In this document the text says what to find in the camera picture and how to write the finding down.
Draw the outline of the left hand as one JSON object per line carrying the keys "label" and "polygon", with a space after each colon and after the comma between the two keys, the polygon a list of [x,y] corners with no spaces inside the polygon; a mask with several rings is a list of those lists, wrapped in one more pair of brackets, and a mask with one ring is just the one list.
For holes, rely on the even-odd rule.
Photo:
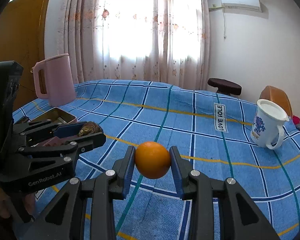
{"label": "left hand", "polygon": [[[11,215],[5,203],[9,199],[9,196],[0,188],[0,217],[2,218],[9,218]],[[27,212],[32,215],[36,203],[35,193],[26,195],[23,202]]]}

